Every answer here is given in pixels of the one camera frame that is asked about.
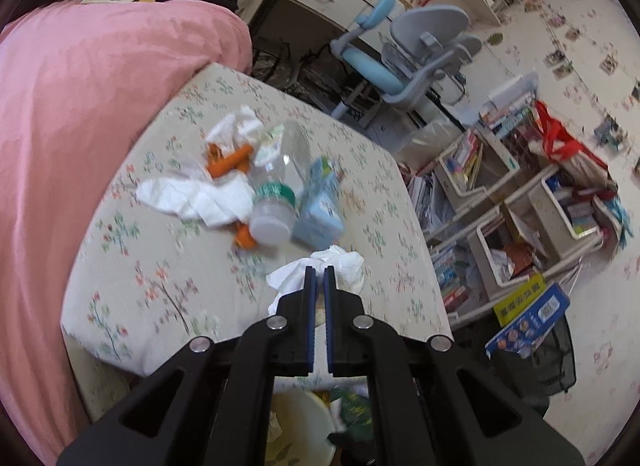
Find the pink bedsheet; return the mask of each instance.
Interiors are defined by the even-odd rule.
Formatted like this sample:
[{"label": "pink bedsheet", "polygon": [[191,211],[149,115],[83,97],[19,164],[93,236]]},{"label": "pink bedsheet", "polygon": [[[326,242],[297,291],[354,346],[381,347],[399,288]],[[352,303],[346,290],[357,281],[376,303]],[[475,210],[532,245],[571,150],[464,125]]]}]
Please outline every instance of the pink bedsheet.
[{"label": "pink bedsheet", "polygon": [[59,2],[0,33],[0,399],[47,466],[88,424],[60,309],[105,187],[194,73],[251,60],[242,20],[191,0]]}]

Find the red strap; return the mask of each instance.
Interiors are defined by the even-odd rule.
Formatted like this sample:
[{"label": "red strap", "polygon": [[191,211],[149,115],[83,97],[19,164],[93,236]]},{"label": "red strap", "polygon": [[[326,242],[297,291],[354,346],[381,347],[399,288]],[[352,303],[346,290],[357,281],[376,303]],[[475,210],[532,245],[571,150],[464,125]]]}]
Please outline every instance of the red strap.
[{"label": "red strap", "polygon": [[[605,170],[609,168],[604,161],[596,157],[584,144],[576,141],[558,119],[551,117],[542,101],[536,101],[536,109],[538,110],[540,124],[542,125],[542,148],[546,156],[549,157],[549,160],[562,162],[571,159],[571,157],[581,151],[601,168]],[[555,141],[561,141],[564,144],[554,149]]]}]

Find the white bottle cap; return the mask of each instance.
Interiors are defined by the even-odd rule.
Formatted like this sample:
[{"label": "white bottle cap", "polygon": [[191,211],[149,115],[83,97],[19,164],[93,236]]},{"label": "white bottle cap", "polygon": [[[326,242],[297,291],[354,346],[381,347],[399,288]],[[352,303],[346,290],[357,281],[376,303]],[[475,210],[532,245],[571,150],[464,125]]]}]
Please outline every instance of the white bottle cap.
[{"label": "white bottle cap", "polygon": [[260,245],[279,245],[291,239],[296,213],[285,203],[258,202],[249,220],[249,233]]}]

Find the table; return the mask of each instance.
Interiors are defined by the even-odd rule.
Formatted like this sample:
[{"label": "table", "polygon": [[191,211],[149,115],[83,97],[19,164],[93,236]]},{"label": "table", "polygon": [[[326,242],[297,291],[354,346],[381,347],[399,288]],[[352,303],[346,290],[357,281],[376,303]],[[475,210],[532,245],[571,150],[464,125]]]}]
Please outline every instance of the table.
[{"label": "table", "polygon": [[[221,65],[197,74],[148,126],[98,206],[72,269],[62,327],[91,356],[146,376],[196,335],[225,340],[267,316],[276,292],[265,276],[311,252],[293,243],[277,250],[233,249],[231,229],[207,229],[139,204],[137,185],[170,175],[184,157],[204,161],[206,132],[226,113],[247,104],[266,125],[300,123],[313,157],[337,160],[346,175],[340,208],[346,232],[340,245],[365,260],[361,297],[367,313],[402,335],[426,340],[450,335],[440,289],[414,209],[393,158],[329,116]],[[278,378],[276,388],[327,388],[324,325],[316,328],[316,364],[308,378]],[[82,369],[79,388],[102,372],[70,352]]]}]

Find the silver bolt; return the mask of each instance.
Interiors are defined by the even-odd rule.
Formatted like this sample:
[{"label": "silver bolt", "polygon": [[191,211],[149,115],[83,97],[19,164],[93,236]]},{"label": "silver bolt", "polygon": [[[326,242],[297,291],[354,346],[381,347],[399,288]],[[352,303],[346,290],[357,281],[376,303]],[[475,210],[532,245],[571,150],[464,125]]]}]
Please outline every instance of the silver bolt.
[{"label": "silver bolt", "polygon": [[366,314],[358,314],[353,319],[353,324],[357,329],[370,329],[373,327],[373,318]]},{"label": "silver bolt", "polygon": [[274,331],[279,331],[287,326],[287,319],[284,316],[271,316],[267,318],[267,327]]},{"label": "silver bolt", "polygon": [[438,352],[447,352],[451,348],[451,340],[446,336],[434,336],[431,338],[431,347]]},{"label": "silver bolt", "polygon": [[205,338],[204,336],[198,336],[197,338],[193,338],[189,343],[189,348],[195,353],[201,353],[209,350],[211,346],[211,341],[209,338]]}]

